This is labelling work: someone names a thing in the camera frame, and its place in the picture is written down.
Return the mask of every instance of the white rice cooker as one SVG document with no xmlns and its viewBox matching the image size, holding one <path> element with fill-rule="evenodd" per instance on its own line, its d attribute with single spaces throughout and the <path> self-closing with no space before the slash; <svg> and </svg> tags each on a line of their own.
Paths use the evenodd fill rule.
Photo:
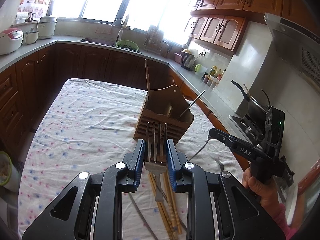
<svg viewBox="0 0 320 240">
<path fill-rule="evenodd" d="M 50 39 L 53 37 L 56 28 L 57 18 L 53 16 L 44 16 L 40 18 L 38 23 L 38 39 Z"/>
<path fill-rule="evenodd" d="M 18 28 L 10 28 L 0 33 L 0 55 L 9 54 L 20 48 L 23 32 Z"/>
</svg>

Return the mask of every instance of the faucet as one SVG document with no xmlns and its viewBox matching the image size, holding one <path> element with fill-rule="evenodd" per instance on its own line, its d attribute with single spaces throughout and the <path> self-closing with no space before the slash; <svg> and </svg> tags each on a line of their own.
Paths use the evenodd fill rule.
<svg viewBox="0 0 320 240">
<path fill-rule="evenodd" d="M 123 29 L 123 26 L 124 26 L 123 20 L 122 20 L 121 18 L 118 18 L 118 19 L 115 19 L 115 21 L 113 22 L 113 24 L 111 25 L 111 27 L 113 27 L 113 26 L 115 25 L 115 22 L 116 22 L 117 20 L 120 20 L 122 25 L 121 25 L 121 30 L 119 30 L 119 33 L 118 33 L 116 42 L 118 42 L 119 39 L 121 40 L 122 33 L 123 33 L 123 30 L 122 30 L 122 29 Z"/>
</svg>

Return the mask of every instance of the blue gripper pad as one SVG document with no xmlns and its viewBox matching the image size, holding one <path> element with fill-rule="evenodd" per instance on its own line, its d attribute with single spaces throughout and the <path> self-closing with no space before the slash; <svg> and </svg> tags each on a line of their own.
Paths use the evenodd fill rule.
<svg viewBox="0 0 320 240">
<path fill-rule="evenodd" d="M 167 140 L 167 166 L 171 187 L 176 192 L 177 179 L 181 179 L 181 165 L 172 139 Z"/>
<path fill-rule="evenodd" d="M 144 147 L 145 147 L 145 141 L 143 141 L 140 154 L 138 155 L 138 160 L 137 160 L 137 165 L 134 170 L 134 183 L 133 186 L 138 189 L 140 185 L 140 180 L 141 180 L 141 174 L 142 174 L 142 168 L 143 168 L 143 161 L 144 161 Z"/>
</svg>

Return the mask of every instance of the stove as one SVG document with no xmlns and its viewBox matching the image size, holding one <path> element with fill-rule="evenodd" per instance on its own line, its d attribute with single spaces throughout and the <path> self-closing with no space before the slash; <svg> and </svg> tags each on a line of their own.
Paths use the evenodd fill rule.
<svg viewBox="0 0 320 240">
<path fill-rule="evenodd" d="M 262 131 L 247 114 L 243 118 L 233 115 L 229 115 L 229 118 L 248 142 L 257 146 L 264 139 L 265 132 Z"/>
</svg>

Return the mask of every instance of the kitchen counter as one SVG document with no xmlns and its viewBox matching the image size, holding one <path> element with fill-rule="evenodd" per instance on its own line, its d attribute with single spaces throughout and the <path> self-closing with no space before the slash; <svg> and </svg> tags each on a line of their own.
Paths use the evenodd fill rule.
<svg viewBox="0 0 320 240">
<path fill-rule="evenodd" d="M 9 55 L 0 56 L 0 72 L 4 71 L 9 66 L 13 65 L 20 59 L 40 50 L 47 46 L 50 46 L 55 43 L 69 43 L 82 46 L 91 46 L 97 48 L 105 48 L 114 51 L 120 51 L 127 54 L 135 55 L 137 57 L 143 57 L 153 61 L 157 61 L 163 64 L 168 65 L 175 73 L 177 73 L 180 78 L 197 94 L 199 95 L 203 90 L 206 90 L 202 95 L 202 101 L 209 107 L 212 113 L 218 118 L 222 125 L 227 129 L 227 131 L 234 136 L 237 136 L 241 139 L 244 139 L 242 133 L 238 128 L 231 122 L 229 115 L 235 115 L 232 109 L 214 92 L 214 89 L 210 89 L 202 80 L 195 75 L 193 71 L 188 71 L 180 66 L 171 59 L 162 57 L 154 53 L 146 52 L 141 50 L 142 53 L 137 53 L 134 51 L 129 51 L 126 49 L 121 49 L 113 46 L 90 43 L 79 41 L 84 37 L 75 37 L 75 36 L 63 36 L 55 35 L 51 39 L 38 40 L 35 44 L 23 45 L 18 50 L 10 53 Z"/>
</svg>

